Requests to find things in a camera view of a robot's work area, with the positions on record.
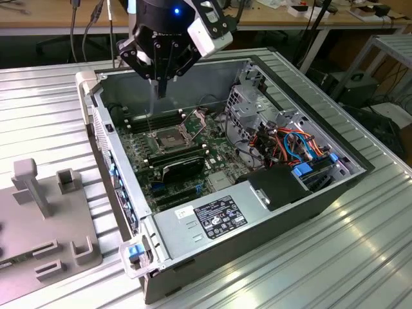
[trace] wooden desk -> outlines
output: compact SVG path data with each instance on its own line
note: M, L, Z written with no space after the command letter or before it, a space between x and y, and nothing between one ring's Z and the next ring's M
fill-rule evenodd
M69 34L71 22L71 5L69 0L21 0L31 15L0 9L0 35L62 35ZM117 0L111 0L113 11L113 32L128 33L128 16ZM77 10L75 34L83 34L89 23L90 14L97 0L82 0ZM301 71L306 73L326 36L333 29L381 29L396 28L395 33L402 33L409 24L407 20L391 22L364 22L352 16L347 6L338 7L335 15L320 23L319 34L308 52ZM237 9L227 9L225 14L236 15ZM296 18L281 6L274 10L268 6L254 2L251 9L245 9L238 26L239 30L302 30L306 28L308 19ZM107 7L104 5L99 21L91 27L89 33L108 33L109 21Z
M396 34L402 33L411 22L406 19L390 21L361 21L348 12L348 6L338 6L338 12L321 21L317 37L307 53L300 71L306 73L315 59L330 30L334 29L390 29L394 28ZM238 9L229 8L225 14L236 16ZM252 8L244 10L238 25L239 30L302 30L308 24L305 17L294 17L287 12L287 7L281 6L277 9L270 8L258 2L254 2Z
M21 0L24 7L7 5L12 8L24 8L31 15L3 10L0 8L0 35L62 35L69 34L72 7L70 0ZM98 0L82 0L77 9L75 33L83 34L90 21L90 15ZM118 0L111 0L113 11L113 31L127 33L128 16ZM109 19L106 3L100 19L89 33L109 33Z
M409 21L399 19L391 22L370 21L364 22L348 12L348 6L338 6L339 11L330 15L328 19L321 21L318 29L381 29L381 28L404 28ZM294 17L290 15L287 7L281 6L277 9L270 8L258 2L254 2L252 8L244 9L238 28L240 30L293 30L305 29L308 19L305 17ZM225 15L236 16L237 8L228 8Z

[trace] gray plastic peg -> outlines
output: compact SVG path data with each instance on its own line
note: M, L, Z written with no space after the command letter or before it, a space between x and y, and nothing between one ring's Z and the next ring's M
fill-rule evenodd
M24 182L37 206L39 206L43 218L47 218L52 215L52 212L50 210L50 205L36 180L36 176L37 165L33 159L24 159L14 162L15 179Z

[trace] warning label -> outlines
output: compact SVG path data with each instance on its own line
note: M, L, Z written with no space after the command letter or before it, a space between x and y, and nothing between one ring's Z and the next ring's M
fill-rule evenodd
M230 195L195 208L208 238L215 239L247 223Z

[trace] metal shelf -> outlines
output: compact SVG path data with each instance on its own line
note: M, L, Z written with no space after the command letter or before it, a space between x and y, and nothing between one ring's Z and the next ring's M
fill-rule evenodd
M349 69L346 71L344 77L336 85L334 91L331 94L331 98L336 99L342 92L346 83L349 81L351 76L355 73L356 69L361 65L362 61L369 54L373 47L380 49L380 53L373 60L369 68L366 70L367 73L372 75L377 69L379 63L383 60L385 55L389 55L407 66L409 69L412 68L412 35L372 35L366 44L363 46L362 50L353 60Z

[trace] slotted aluminum surface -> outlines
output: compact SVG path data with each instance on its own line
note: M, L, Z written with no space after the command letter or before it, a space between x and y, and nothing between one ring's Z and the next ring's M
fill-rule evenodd
M117 255L120 233L75 91L76 72L109 68L110 62L0 71L0 187L11 185L16 158L34 157L40 177L67 167L80 171L104 256L100 266L5 308L412 307L411 169L277 53L214 57L251 53L369 159L374 172L320 216L146 307L139 282L125 275ZM268 91L288 107L277 89Z
M412 68L412 35L378 35L373 43L409 69Z

